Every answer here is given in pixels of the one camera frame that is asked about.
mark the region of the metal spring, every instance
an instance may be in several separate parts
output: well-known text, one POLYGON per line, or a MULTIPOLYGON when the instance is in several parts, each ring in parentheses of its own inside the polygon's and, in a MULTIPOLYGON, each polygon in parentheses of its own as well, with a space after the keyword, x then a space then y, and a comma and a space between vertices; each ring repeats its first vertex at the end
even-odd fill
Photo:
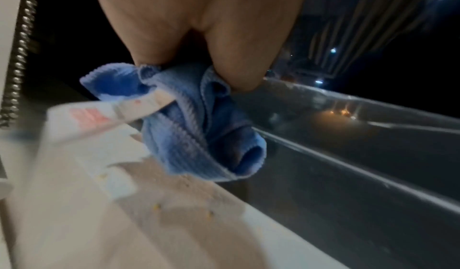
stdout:
POLYGON ((18 117, 18 104, 34 27, 37 0, 21 0, 11 48, 10 62, 0 107, 0 128, 8 128, 18 117))

